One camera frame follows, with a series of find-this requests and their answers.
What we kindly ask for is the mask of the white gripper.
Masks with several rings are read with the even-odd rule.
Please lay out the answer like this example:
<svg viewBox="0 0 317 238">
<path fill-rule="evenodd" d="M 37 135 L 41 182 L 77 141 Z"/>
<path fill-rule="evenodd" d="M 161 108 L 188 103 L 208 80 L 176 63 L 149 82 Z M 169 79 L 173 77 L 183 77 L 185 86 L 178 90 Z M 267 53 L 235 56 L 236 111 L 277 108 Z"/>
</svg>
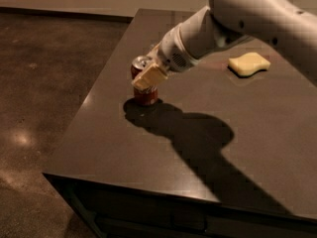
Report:
<svg viewBox="0 0 317 238">
<path fill-rule="evenodd" d="M 168 31 L 159 42 L 148 52 L 147 57 L 152 61 L 160 60 L 161 63 L 150 62 L 142 69 L 134 64 L 137 75 L 132 80 L 132 85 L 144 91 L 156 87 L 167 80 L 167 71 L 185 72 L 198 64 L 202 55 L 198 53 L 200 27 L 194 23 L 183 22 Z"/>
</svg>

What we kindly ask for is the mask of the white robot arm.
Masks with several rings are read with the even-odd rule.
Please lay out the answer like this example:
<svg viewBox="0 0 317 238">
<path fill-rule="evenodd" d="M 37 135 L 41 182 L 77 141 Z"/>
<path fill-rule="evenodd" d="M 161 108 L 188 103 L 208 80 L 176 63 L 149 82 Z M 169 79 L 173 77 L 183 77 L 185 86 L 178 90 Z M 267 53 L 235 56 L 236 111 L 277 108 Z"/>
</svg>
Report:
<svg viewBox="0 0 317 238">
<path fill-rule="evenodd" d="M 169 30 L 149 52 L 150 62 L 132 84 L 144 90 L 184 72 L 249 37 L 270 45 L 309 81 L 317 81 L 317 16 L 288 0 L 209 0 Z"/>
</svg>

